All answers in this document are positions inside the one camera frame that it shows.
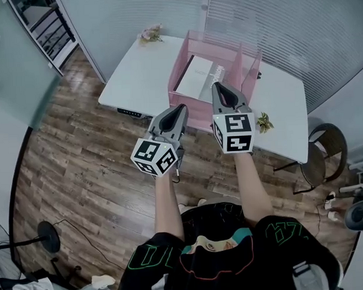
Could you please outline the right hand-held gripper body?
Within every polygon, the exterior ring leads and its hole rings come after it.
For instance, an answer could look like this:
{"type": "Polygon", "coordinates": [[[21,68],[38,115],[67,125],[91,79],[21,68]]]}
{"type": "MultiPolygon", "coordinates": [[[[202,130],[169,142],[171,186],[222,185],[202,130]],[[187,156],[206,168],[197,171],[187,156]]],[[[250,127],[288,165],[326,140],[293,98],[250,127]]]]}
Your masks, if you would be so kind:
{"type": "Polygon", "coordinates": [[[214,104],[212,117],[212,131],[223,153],[252,152],[255,117],[245,103],[239,103],[235,108],[214,104]]]}

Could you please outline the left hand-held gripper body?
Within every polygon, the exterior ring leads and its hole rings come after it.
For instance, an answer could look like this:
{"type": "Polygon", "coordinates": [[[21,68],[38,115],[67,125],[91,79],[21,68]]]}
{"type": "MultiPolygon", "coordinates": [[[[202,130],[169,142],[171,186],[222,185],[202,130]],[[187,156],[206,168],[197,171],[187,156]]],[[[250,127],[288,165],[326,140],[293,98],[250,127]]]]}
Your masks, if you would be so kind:
{"type": "Polygon", "coordinates": [[[143,173],[153,177],[162,177],[174,169],[179,176],[184,148],[181,144],[180,134],[159,134],[154,131],[147,131],[144,137],[137,140],[130,159],[143,173]]]}

